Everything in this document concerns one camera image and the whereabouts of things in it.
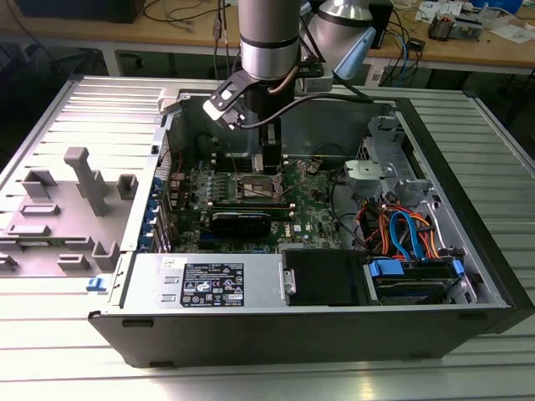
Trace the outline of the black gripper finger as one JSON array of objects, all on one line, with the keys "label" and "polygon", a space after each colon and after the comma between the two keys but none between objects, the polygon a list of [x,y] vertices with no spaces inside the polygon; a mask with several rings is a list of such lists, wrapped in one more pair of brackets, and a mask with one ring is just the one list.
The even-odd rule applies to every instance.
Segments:
[{"label": "black gripper finger", "polygon": [[259,144],[262,149],[262,172],[275,175],[281,163],[282,154],[282,125],[280,119],[275,119],[259,128]]}]

